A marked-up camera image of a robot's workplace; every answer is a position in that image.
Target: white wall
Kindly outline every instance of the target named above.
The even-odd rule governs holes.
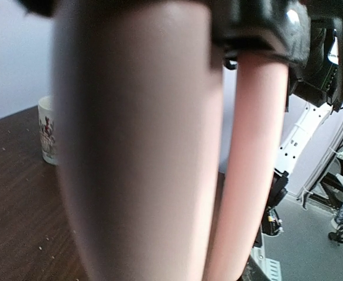
[[[231,130],[234,115],[234,98],[236,86],[236,71],[225,69],[224,72],[224,121],[222,125],[221,158],[219,170],[226,172],[227,158],[229,155]],[[304,111],[306,102],[301,98],[292,95],[290,97],[289,112],[284,115],[283,131],[281,142],[285,140],[294,124]],[[293,195],[298,195],[314,169],[319,165],[324,153],[331,145],[333,138],[339,133],[343,123],[343,110],[333,114],[317,129],[312,139],[307,144],[299,157],[294,172],[289,177],[287,190]]]
[[[50,94],[52,21],[0,0],[0,118]]]

